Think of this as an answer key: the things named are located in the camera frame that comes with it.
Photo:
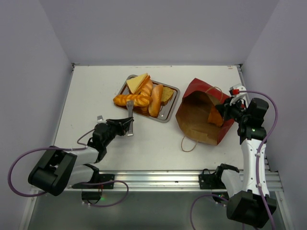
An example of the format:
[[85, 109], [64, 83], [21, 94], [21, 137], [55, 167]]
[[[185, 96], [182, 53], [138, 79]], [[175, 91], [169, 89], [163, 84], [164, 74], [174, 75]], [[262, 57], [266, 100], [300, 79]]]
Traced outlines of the braided golden bread loaf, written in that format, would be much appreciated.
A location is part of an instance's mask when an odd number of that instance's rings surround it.
[[119, 94], [113, 99], [113, 103], [119, 106], [126, 105], [128, 101], [133, 101], [136, 107], [145, 107], [148, 106], [153, 99], [151, 96], [144, 96], [141, 94]]

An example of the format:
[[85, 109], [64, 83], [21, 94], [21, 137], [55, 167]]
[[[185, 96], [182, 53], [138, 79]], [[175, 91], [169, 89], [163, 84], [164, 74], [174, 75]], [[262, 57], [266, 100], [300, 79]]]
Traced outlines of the red paper bag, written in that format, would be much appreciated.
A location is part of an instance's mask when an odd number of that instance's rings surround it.
[[223, 104], [230, 96], [216, 86], [193, 79], [188, 85], [176, 113], [176, 120], [184, 137], [198, 143], [217, 146], [234, 123], [224, 121], [221, 127], [207, 122], [212, 106]]

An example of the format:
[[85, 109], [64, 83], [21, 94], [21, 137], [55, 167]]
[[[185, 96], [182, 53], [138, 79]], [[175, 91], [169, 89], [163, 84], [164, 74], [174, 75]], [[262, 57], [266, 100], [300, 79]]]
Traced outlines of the golden baguette roll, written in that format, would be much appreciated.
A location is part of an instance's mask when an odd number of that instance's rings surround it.
[[159, 114], [162, 94], [163, 94], [163, 85], [162, 84], [156, 85], [153, 88], [151, 94], [152, 102], [148, 107], [149, 115], [152, 117], [156, 117]]

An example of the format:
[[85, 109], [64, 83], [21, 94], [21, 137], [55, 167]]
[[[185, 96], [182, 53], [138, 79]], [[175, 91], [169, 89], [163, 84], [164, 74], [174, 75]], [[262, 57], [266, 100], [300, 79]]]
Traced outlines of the long glazed bread loaf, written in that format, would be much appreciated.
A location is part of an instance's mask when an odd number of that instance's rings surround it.
[[139, 96], [142, 97], [137, 99], [137, 105], [141, 108], [143, 112], [147, 112], [149, 106], [152, 103], [152, 90], [153, 90], [153, 82], [148, 80], [148, 82], [142, 87]]

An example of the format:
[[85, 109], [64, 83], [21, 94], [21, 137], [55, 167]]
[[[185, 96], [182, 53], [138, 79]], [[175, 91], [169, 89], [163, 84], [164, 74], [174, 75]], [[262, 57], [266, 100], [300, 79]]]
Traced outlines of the fake sandwich wedge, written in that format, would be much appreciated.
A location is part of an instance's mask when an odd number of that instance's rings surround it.
[[141, 89], [147, 84], [149, 80], [150, 75], [148, 73], [144, 73], [142, 75], [126, 80], [126, 84], [132, 94], [139, 94]]

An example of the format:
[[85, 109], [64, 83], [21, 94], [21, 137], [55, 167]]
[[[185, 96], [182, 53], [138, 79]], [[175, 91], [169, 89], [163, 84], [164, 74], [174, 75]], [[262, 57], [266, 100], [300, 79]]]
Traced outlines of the brown seeded bread slice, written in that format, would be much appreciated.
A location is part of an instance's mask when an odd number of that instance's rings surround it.
[[173, 97], [174, 90], [169, 87], [163, 87], [163, 93], [161, 98], [161, 104], [166, 105]]

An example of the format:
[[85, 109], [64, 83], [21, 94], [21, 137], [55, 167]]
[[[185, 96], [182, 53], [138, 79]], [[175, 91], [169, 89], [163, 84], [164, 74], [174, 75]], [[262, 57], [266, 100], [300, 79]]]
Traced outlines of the orange bread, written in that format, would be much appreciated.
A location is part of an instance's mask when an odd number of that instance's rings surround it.
[[211, 107], [207, 122], [210, 124], [214, 124], [217, 127], [221, 127], [223, 125], [224, 119], [222, 118], [215, 106]]

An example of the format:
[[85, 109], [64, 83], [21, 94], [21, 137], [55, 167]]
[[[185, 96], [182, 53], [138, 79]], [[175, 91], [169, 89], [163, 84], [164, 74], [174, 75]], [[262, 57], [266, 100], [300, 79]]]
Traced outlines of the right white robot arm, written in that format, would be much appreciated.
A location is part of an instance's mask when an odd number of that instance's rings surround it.
[[221, 164], [213, 177], [214, 184], [226, 188], [228, 203], [227, 218], [255, 228], [263, 228], [277, 208], [276, 200], [270, 198], [265, 177], [265, 137], [262, 126], [269, 104], [253, 98], [249, 105], [244, 99], [228, 98], [216, 109], [225, 121], [238, 123], [238, 136], [243, 153], [244, 170], [240, 177], [238, 168]]

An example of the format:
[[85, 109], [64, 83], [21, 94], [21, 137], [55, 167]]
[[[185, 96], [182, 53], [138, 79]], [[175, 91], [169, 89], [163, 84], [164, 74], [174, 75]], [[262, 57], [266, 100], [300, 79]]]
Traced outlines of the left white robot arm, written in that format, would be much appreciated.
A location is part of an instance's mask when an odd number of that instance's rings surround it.
[[100, 162], [107, 146], [116, 136], [124, 136], [133, 117], [108, 119], [94, 127], [92, 137], [84, 149], [48, 147], [28, 176], [28, 182], [54, 196], [68, 185], [84, 183], [95, 188], [100, 182], [98, 169], [91, 164]]

